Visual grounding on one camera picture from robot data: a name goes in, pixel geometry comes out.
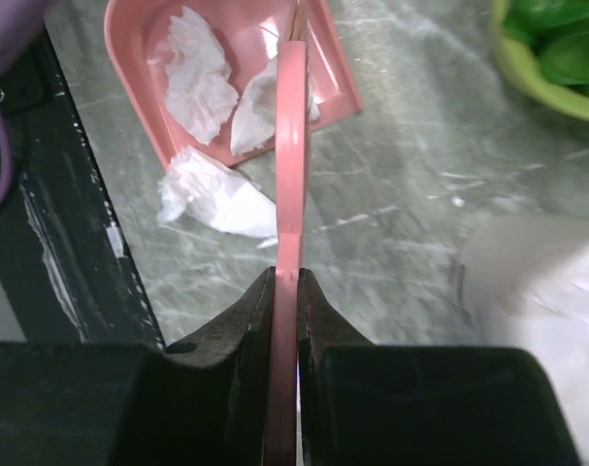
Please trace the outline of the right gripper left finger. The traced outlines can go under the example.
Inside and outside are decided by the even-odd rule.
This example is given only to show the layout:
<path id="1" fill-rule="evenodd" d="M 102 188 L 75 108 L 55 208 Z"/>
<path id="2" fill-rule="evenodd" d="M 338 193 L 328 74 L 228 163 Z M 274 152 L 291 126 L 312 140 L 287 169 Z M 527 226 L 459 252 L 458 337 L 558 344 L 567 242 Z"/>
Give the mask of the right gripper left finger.
<path id="1" fill-rule="evenodd" d="M 0 465 L 258 465 L 275 271 L 169 345 L 0 343 Z"/>

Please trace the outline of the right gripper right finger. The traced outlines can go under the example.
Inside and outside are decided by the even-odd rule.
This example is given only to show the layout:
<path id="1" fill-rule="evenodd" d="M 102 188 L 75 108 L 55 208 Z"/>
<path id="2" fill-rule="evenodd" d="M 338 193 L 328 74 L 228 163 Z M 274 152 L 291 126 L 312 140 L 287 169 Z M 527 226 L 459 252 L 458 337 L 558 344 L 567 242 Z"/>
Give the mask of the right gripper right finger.
<path id="1" fill-rule="evenodd" d="M 513 348 L 387 346 L 302 270 L 297 290 L 307 465 L 576 465 L 536 359 Z"/>

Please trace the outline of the pink hand brush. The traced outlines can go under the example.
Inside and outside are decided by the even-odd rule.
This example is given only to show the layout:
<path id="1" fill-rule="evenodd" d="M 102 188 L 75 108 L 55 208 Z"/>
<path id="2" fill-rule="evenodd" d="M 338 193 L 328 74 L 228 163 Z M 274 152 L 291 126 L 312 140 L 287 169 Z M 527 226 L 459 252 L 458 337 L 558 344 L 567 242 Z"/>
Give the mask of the pink hand brush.
<path id="1" fill-rule="evenodd" d="M 276 212 L 278 231 L 263 463 L 294 465 L 297 453 L 297 290 L 309 178 L 307 3 L 296 4 L 278 46 Z"/>

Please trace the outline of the pink dustpan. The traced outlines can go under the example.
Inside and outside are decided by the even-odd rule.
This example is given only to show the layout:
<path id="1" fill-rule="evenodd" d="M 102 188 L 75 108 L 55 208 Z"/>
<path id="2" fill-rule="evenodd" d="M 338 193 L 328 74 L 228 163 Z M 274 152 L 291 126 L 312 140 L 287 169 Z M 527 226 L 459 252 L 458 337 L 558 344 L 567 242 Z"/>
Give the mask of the pink dustpan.
<path id="1" fill-rule="evenodd" d="M 306 4 L 309 30 L 309 81 L 320 117 L 310 123 L 315 131 L 363 108 L 363 100 L 347 62 L 329 6 Z M 290 29 L 292 1 L 135 1 L 109 3 L 104 36 L 109 58 L 163 165 L 181 149 L 192 146 L 233 167 L 258 155 L 254 150 L 235 156 L 230 151 L 231 125 L 207 145 L 199 144 L 169 114 L 165 68 L 174 54 L 167 44 L 173 16 L 188 7 L 210 25 L 231 66 L 230 83 L 243 91 L 278 52 L 278 42 Z"/>

